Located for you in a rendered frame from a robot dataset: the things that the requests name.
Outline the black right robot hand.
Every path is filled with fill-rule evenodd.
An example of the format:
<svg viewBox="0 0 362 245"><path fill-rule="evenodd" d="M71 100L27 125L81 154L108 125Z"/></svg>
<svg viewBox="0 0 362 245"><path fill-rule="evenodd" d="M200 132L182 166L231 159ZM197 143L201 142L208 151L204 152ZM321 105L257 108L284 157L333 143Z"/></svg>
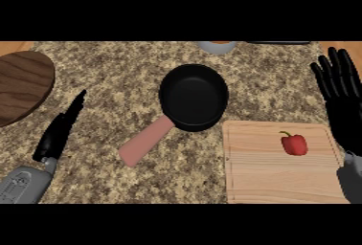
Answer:
<svg viewBox="0 0 362 245"><path fill-rule="evenodd" d="M334 139L362 156L362 80L346 49L328 48L312 63Z"/></svg>

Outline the red bell pepper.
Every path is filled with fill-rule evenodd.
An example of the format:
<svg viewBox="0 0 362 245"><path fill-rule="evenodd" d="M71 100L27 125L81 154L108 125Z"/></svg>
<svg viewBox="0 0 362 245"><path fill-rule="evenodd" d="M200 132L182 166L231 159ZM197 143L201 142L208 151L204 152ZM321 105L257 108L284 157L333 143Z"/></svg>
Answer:
<svg viewBox="0 0 362 245"><path fill-rule="evenodd" d="M303 156L309 152L307 141L302 135L291 135L282 131L281 145L288 155Z"/></svg>

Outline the dark round wooden board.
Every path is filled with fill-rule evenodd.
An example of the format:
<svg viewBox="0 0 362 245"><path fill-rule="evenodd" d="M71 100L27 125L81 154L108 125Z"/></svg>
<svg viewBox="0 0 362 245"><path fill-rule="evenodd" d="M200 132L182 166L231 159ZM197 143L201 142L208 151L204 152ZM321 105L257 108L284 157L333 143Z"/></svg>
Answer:
<svg viewBox="0 0 362 245"><path fill-rule="evenodd" d="M22 120L40 107L55 84L55 65L34 51L0 56L0 127Z"/></svg>

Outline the pale grey bowl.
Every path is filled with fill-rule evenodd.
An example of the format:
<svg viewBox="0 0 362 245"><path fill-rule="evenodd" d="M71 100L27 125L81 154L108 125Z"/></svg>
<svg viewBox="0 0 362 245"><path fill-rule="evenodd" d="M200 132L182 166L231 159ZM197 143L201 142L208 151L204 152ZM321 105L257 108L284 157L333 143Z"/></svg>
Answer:
<svg viewBox="0 0 362 245"><path fill-rule="evenodd" d="M223 55L232 51L237 46L235 41L228 42L211 42L211 41L198 41L200 48L210 54Z"/></svg>

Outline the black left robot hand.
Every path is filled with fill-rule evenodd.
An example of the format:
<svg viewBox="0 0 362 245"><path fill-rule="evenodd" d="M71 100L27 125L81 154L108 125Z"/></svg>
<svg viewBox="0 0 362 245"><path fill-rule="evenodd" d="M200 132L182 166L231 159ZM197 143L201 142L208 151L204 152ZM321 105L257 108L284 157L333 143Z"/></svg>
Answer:
<svg viewBox="0 0 362 245"><path fill-rule="evenodd" d="M83 110L84 95L86 90L83 90L75 96L67 112L59 113L49 124L33 154L33 160L37 162L41 162L43 159L49 157L59 159L64 147L67 145L73 125Z"/></svg>

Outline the pale wooden cutting board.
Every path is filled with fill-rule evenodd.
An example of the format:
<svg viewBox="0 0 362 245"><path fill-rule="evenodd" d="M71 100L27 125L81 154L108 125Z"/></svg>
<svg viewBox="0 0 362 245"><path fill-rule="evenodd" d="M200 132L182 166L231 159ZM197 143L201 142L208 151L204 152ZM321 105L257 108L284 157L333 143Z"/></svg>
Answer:
<svg viewBox="0 0 362 245"><path fill-rule="evenodd" d="M344 159L325 125L228 121L222 132L231 203L347 202L337 178ZM307 140L303 156L287 154L281 145L281 138L294 134Z"/></svg>

